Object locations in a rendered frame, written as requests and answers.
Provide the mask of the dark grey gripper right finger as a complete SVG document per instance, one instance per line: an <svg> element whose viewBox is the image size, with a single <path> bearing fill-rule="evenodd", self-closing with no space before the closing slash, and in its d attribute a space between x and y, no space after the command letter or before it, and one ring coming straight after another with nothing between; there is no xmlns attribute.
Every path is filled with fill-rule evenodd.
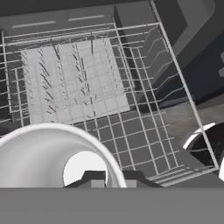
<svg viewBox="0 0 224 224"><path fill-rule="evenodd" d="M161 188L161 185L148 180L141 171L123 171L122 173L128 188Z"/></svg>

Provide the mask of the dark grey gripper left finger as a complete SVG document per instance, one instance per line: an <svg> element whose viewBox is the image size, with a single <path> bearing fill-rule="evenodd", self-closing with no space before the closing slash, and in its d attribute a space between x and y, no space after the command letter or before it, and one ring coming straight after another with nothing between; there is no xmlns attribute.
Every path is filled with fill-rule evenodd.
<svg viewBox="0 0 224 224"><path fill-rule="evenodd" d="M85 171L80 180L74 181L65 188L105 188L106 172L105 171Z"/></svg>

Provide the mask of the white cup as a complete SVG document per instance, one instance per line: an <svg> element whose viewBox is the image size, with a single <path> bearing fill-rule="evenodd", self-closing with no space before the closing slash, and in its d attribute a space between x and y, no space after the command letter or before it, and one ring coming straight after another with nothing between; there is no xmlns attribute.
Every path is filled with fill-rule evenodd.
<svg viewBox="0 0 224 224"><path fill-rule="evenodd" d="M85 130L62 123L38 123L0 138L0 188L62 188L68 160L89 151L108 170L110 188L125 188L120 166L109 149Z"/></svg>

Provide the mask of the white bowl with black inside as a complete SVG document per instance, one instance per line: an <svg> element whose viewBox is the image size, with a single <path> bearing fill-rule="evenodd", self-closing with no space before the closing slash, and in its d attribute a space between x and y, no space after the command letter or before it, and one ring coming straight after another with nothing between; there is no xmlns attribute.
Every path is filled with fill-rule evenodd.
<svg viewBox="0 0 224 224"><path fill-rule="evenodd" d="M205 132L211 144L213 154L215 155L220 167L220 169L215 171L214 174L224 181L224 122L218 124L214 122L209 123L205 126ZM203 165L213 165L211 155L207 150L206 142L199 129L192 135L192 139L184 145L184 148Z"/></svg>

